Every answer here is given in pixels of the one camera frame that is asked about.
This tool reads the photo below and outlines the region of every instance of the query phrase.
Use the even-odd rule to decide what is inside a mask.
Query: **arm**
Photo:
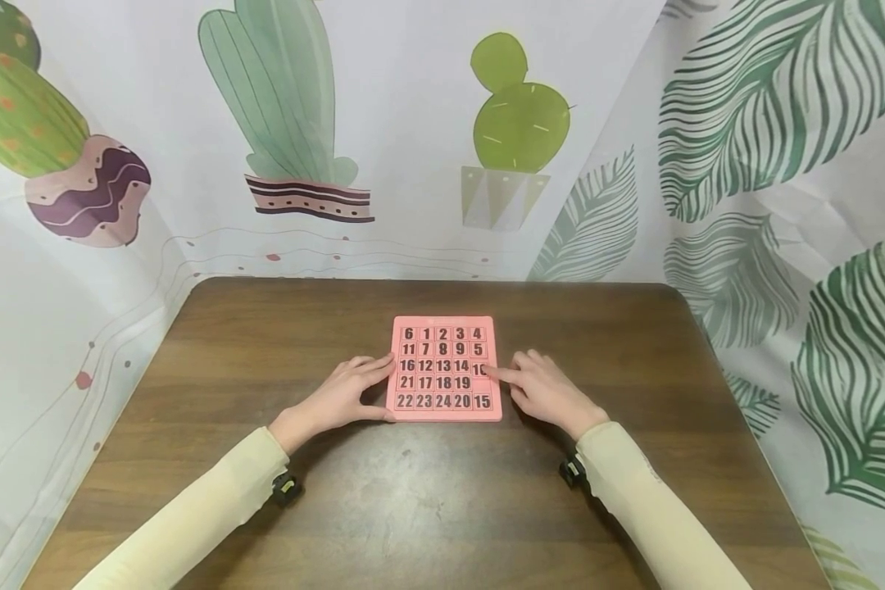
[[[556,424],[577,441],[592,495],[621,523],[662,588],[751,589],[623,427],[610,422],[549,356],[518,352],[512,368],[486,371],[511,385],[511,398],[525,414]]]
[[[76,590],[170,588],[271,496],[288,455],[312,436],[356,420],[393,421],[361,393],[393,372],[393,356],[356,356],[268,429],[247,436],[88,572]]]

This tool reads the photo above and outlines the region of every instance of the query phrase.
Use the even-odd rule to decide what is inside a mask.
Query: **pink sliding puzzle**
[[[400,422],[498,422],[498,383],[491,317],[398,316],[393,321],[397,371],[387,408]]]

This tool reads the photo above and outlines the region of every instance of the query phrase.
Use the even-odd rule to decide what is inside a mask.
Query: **wrist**
[[[606,422],[610,422],[610,417],[606,414],[606,411],[599,406],[592,406],[579,411],[575,416],[571,416],[561,428],[574,442],[577,442],[588,431]]]
[[[304,443],[310,441],[319,430],[301,405],[282,410],[269,424],[269,431],[287,455],[292,455]]]

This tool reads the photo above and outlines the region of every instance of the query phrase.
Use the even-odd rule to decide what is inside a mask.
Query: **hand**
[[[389,377],[395,368],[393,353],[383,358],[354,356],[344,361],[304,402],[282,410],[269,431],[285,452],[292,454],[315,434],[336,429],[358,420],[393,422],[386,408],[366,406],[361,394],[368,387]]]
[[[515,353],[511,368],[486,366],[485,372],[511,385],[511,399],[525,414],[561,427],[574,441],[610,421],[549,356],[537,350]]]

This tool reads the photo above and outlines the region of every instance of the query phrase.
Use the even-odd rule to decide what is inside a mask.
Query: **beige sleeve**
[[[88,572],[76,590],[170,588],[261,508],[287,464],[269,430],[255,430]]]
[[[621,523],[664,590],[751,588],[620,424],[590,429],[577,451],[592,495]]]

